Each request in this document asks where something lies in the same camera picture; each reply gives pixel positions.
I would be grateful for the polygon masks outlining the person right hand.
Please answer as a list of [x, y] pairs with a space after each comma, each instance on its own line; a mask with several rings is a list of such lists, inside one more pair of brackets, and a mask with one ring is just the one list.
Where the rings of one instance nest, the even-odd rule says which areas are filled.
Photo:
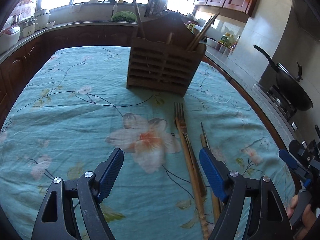
[[293, 231], [293, 239], [304, 239], [317, 220], [311, 209], [311, 195], [300, 191], [295, 195], [287, 207], [287, 216]]

